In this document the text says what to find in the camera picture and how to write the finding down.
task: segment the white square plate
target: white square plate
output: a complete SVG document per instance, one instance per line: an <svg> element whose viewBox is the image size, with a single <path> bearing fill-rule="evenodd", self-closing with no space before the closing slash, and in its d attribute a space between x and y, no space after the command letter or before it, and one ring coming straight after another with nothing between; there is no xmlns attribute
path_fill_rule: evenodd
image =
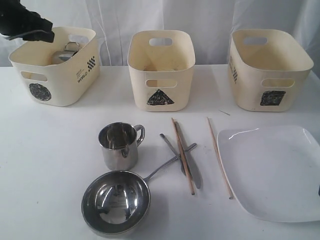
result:
<svg viewBox="0 0 320 240"><path fill-rule="evenodd" d="M234 196L256 218L320 221L320 146L300 126L222 130L217 144Z"/></svg>

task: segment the cream plastic bin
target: cream plastic bin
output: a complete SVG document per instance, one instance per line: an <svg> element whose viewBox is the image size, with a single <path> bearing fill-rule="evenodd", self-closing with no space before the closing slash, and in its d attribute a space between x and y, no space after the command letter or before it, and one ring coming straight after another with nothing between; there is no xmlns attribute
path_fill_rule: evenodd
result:
<svg viewBox="0 0 320 240"><path fill-rule="evenodd" d="M288 33L242 29L232 33L228 77L236 103L249 111L290 108L314 62Z"/></svg>
<svg viewBox="0 0 320 240"><path fill-rule="evenodd" d="M151 45L153 40L163 44ZM142 31L132 37L128 66L135 104L144 111L178 111L189 101L196 62L190 36L178 30Z"/></svg>
<svg viewBox="0 0 320 240"><path fill-rule="evenodd" d="M54 42L29 41L9 56L30 96L38 103L68 106L75 103L100 73L96 32L77 27L54 27ZM52 65L56 51L70 42L69 36L82 36L80 50L69 60Z"/></svg>

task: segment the white tablecloth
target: white tablecloth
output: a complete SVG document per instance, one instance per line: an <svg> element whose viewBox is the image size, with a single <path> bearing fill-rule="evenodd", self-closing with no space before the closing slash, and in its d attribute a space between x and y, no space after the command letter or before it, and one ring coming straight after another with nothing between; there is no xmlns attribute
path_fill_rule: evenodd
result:
<svg viewBox="0 0 320 240"><path fill-rule="evenodd" d="M180 123L186 141L198 144L192 155L203 188L191 196L178 162L158 172L149 183L149 215L132 239L319 239L320 222L266 222L228 199L206 122L212 118L216 133L300 125L319 142L320 81L313 73L292 108L280 113L239 108L227 65L196 66L189 104L178 112L139 110L125 66L102 67L99 79L68 107L32 101L11 67L0 68L0 74L0 239L99 239L82 218L81 200L88 185L108 171L98 143L100 129L119 121L145 126L139 162L132 170L146 177L173 156L159 137L164 133L175 140L171 117Z"/></svg>

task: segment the wooden chopstick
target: wooden chopstick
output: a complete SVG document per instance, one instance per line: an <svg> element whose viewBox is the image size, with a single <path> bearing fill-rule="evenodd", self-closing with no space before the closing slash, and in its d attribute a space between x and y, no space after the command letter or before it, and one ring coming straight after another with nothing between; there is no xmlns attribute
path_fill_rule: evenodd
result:
<svg viewBox="0 0 320 240"><path fill-rule="evenodd" d="M181 154L181 160L182 160L183 168L184 168L184 171L185 171L185 175L186 175L186 178L188 179L191 195L195 195L194 185L192 184L190 172L188 170L186 155L185 155L184 149L182 147L182 143L181 143L181 140L180 140L180 137L179 137L179 134L178 134L178 129L177 129L177 126L175 125L175 120L173 118L171 118L171 120L172 120L173 128L174 128L174 131L175 131L175 135L176 135L176 140L177 140L177 143L178 143L179 151L180 151L180 154Z"/></svg>
<svg viewBox="0 0 320 240"><path fill-rule="evenodd" d="M213 143L215 155L216 155L216 158L217 158L217 160L218 160L219 167L220 167L220 170L221 170L221 173L222 173L222 176L223 176L223 179L224 179L226 188L227 188L228 193L229 193L229 199L234 199L234 194L233 194L233 192L232 192L232 190L231 190L231 187L230 187L230 185L229 185L229 182L228 182L228 180L227 180L227 176L226 176L226 173L225 173L225 171L224 171L224 168L222 167L222 162L221 162L221 158L220 158L220 154L219 154L219 150L218 150L218 145L217 145L216 137L215 137L214 131L213 131L213 129L212 129L212 126L211 126L211 123L210 123L210 119L209 119L208 117L207 117L207 120L208 120L209 127L210 127L210 132L211 132L212 143Z"/></svg>

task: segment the white curtain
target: white curtain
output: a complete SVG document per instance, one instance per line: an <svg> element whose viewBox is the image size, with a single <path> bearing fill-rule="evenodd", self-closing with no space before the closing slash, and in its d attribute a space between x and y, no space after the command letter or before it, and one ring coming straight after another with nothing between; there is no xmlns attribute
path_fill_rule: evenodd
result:
<svg viewBox="0 0 320 240"><path fill-rule="evenodd" d="M103 65L127 64L133 34L182 30L193 41L196 64L225 64L230 34L238 29L290 33L313 59L320 76L320 0L21 0L54 26L92 28ZM21 40L0 39L0 66Z"/></svg>

